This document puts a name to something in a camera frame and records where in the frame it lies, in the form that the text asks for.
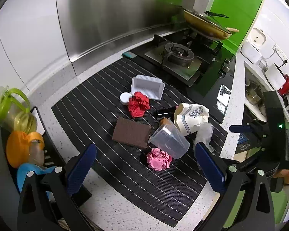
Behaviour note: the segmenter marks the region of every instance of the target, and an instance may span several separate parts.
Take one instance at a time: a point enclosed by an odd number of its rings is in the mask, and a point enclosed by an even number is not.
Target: blue gripper pad
[[[96,158],[96,146],[90,144],[82,154],[79,154],[77,157],[72,157],[71,159],[73,158],[76,158],[77,161],[73,164],[73,168],[66,177],[66,190],[69,195],[79,191]]]
[[[226,192],[226,178],[208,152],[210,151],[208,151],[204,143],[196,144],[195,158],[198,164],[209,181],[212,189],[215,192],[223,194]]]

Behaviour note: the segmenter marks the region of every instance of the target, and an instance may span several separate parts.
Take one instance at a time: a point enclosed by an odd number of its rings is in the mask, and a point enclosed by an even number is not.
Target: stove knob
[[[221,68],[219,69],[219,77],[224,78],[226,74],[230,70],[230,61],[228,59],[225,59],[224,62],[222,63]]]

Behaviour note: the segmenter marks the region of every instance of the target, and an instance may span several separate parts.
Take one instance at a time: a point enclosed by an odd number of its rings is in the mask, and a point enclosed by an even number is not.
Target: white appliance
[[[275,63],[268,68],[265,76],[275,90],[279,90],[286,82],[284,75],[279,71]]]
[[[257,63],[262,56],[259,49],[266,40],[267,38],[263,31],[259,30],[258,28],[253,28],[241,48],[242,54],[253,64]]]

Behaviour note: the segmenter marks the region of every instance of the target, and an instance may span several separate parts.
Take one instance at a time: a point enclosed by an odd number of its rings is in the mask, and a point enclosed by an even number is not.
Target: pan lid handle
[[[217,14],[211,11],[205,11],[204,12],[206,15],[210,16],[210,17],[225,17],[225,18],[229,18],[228,16],[224,15],[224,14]]]

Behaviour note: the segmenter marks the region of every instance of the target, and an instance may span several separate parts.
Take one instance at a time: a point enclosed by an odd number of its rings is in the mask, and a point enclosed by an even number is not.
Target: metal screw
[[[237,168],[235,166],[229,166],[229,171],[235,173],[237,171]]]
[[[31,177],[32,175],[34,175],[34,172],[33,172],[33,171],[29,171],[29,172],[27,173],[27,176],[28,176],[28,177]]]
[[[263,171],[263,170],[258,170],[258,174],[259,174],[260,176],[264,176],[264,171]]]
[[[63,170],[62,167],[56,167],[55,168],[55,173],[60,173]]]

